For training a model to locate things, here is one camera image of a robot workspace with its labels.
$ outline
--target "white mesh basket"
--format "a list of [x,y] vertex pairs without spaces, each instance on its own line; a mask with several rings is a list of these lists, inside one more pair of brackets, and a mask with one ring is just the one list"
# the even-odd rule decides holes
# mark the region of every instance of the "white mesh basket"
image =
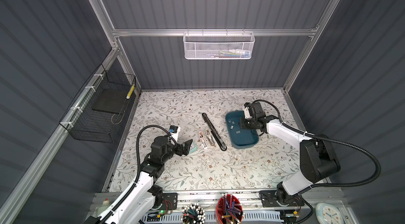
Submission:
[[253,32],[200,31],[183,35],[186,59],[250,59]]

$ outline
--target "robotic arm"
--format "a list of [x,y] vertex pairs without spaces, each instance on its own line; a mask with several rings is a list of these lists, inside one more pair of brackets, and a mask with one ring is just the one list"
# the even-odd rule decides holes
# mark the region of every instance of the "robotic arm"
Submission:
[[296,193],[340,170],[329,141],[313,139],[311,134],[304,133],[304,136],[283,126],[278,117],[266,116],[259,102],[245,103],[244,106],[245,117],[240,118],[241,129],[259,129],[300,150],[300,170],[277,186],[279,204],[288,205]]
[[133,224],[150,209],[159,208],[163,203],[163,189],[155,185],[165,170],[165,163],[175,154],[188,155],[193,140],[182,145],[177,143],[180,127],[170,126],[169,135],[158,136],[151,145],[151,152],[140,167],[139,179],[128,185],[109,208],[97,218],[89,217],[84,224]]

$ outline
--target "red pencil cup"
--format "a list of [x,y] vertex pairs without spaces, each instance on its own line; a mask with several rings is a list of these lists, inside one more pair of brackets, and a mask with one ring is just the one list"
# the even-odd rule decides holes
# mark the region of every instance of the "red pencil cup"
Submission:
[[218,201],[214,216],[218,224],[231,224],[232,218],[237,219],[233,221],[232,224],[239,224],[242,222],[243,219],[242,206],[240,205],[239,200],[235,196],[227,194],[226,196],[222,196]]

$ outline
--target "clock face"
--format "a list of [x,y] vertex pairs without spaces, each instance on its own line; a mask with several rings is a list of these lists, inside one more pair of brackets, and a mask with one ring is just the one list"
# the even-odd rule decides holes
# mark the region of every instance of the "clock face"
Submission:
[[324,217],[324,220],[328,224],[342,224],[341,220],[341,214],[339,211],[337,211],[335,208],[332,208],[330,206],[324,206],[322,208],[322,214]]

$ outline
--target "yellow patterned object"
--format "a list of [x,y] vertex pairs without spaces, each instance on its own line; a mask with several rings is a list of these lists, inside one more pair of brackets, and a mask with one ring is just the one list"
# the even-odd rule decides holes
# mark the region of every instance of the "yellow patterned object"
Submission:
[[132,92],[134,92],[134,89],[135,89],[135,84],[132,85],[131,89],[129,90],[128,95],[127,95],[127,99],[131,98],[131,95],[132,95]]

